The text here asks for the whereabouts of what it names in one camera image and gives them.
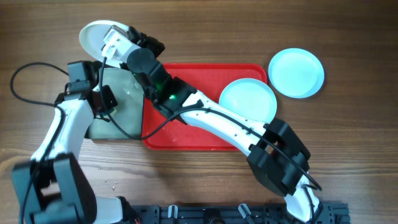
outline red tray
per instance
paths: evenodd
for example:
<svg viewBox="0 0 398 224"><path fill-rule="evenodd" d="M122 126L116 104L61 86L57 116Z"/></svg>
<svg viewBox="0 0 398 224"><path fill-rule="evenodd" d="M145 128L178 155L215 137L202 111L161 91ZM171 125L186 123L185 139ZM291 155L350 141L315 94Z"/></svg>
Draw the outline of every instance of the red tray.
<svg viewBox="0 0 398 224"><path fill-rule="evenodd" d="M164 67L173 77L178 76L188 82L214 102L218 102L228 84L240 78L255 78L267 83L266 72L256 64L165 63ZM151 133L164 121L165 118L152 107L152 103L145 100L142 135ZM169 122L158 133L144 140L144 144L151 149L166 150L237 150L219 137L177 120Z"/></svg>

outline light blue plate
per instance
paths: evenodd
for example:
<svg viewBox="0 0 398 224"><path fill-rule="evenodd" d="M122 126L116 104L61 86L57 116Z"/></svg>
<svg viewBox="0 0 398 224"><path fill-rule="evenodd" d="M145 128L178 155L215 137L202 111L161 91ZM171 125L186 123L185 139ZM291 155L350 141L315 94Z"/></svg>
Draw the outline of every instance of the light blue plate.
<svg viewBox="0 0 398 224"><path fill-rule="evenodd" d="M274 119L277 108L271 88L253 78L231 82L221 93L218 103L241 116L267 123Z"/></svg>
<svg viewBox="0 0 398 224"><path fill-rule="evenodd" d="M319 59L303 49L285 49L277 53L269 64L268 76L281 94L292 98L314 95L325 80Z"/></svg>

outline wooden surface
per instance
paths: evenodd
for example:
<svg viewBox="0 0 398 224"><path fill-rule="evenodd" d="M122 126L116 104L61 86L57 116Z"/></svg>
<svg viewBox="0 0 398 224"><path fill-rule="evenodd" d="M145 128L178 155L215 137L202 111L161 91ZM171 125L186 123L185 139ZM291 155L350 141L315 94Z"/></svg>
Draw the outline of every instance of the wooden surface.
<svg viewBox="0 0 398 224"><path fill-rule="evenodd" d="M304 100L275 91L277 117L310 150L321 200L348 203L353 223L398 223L397 9L393 0L1 1L0 223L17 222L13 165L29 159L53 120L53 109L16 100L10 77L28 62L66 69L68 62L91 60L78 34L99 19L158 38L167 49L162 62L267 69L282 49L313 52L326 85ZM35 67L21 73L16 90L53 101L67 80ZM79 162L97 195L123 195L133 204L283 202L255 180L240 152L160 152L137 141L85 140Z"/></svg>

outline robotic arm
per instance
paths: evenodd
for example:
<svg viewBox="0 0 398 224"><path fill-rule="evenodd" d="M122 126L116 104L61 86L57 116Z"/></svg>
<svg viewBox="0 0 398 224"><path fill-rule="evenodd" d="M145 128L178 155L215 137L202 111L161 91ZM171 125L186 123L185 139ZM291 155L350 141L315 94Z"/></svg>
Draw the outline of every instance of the robotic arm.
<svg viewBox="0 0 398 224"><path fill-rule="evenodd" d="M162 115L169 118L179 114L179 121L205 129L237 147L248 157L256 179L285 198L292 216L303 223L315 219L313 214L322 209L319 199L311 189L303 188L309 180L286 159L293 160L308 172L310 153L289 125L279 119L267 124L242 117L211 101L178 77L172 78L156 60L164 50L163 44L133 27L125 31L112 26L104 37L104 44L103 56L123 61L121 68L132 72L146 98ZM104 112L104 105L108 109L117 105L108 86L102 88L104 100L92 90L98 84L98 69L97 63L68 64L69 92L59 94L56 100L66 117L52 151L46 162L39 163L60 122L58 109L55 109L54 121L31 161L16 165L12 172L20 204L27 193L29 179L33 180L25 208L27 223L139 222L138 214L124 198L95 197L77 163L83 138L92 120ZM285 157L275 150L268 152L271 147L264 139L277 142ZM39 174L32 177L31 170L36 166L39 166ZM51 182L58 182L60 193L43 195L41 189Z"/></svg>

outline wooden table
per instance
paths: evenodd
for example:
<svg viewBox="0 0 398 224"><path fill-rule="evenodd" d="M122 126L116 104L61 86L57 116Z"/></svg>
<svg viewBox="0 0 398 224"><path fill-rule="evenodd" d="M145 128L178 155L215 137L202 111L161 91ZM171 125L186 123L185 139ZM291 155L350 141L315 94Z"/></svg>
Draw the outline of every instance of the wooden table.
<svg viewBox="0 0 398 224"><path fill-rule="evenodd" d="M167 49L162 62L258 63L267 69L282 49L313 52L326 85L304 100L275 91L277 117L310 150L310 172L324 188L321 200L348 203L353 223L397 223L397 7L351 0L2 0L0 223L17 222L12 167L39 147L54 114L16 100L10 77L29 62L66 69L68 62L92 60L78 34L99 19L158 38ZM51 68L34 67L20 74L16 91L53 101L67 81ZM283 202L257 182L240 152L152 151L139 141L85 140L79 162L97 195L123 195L133 204Z"/></svg>

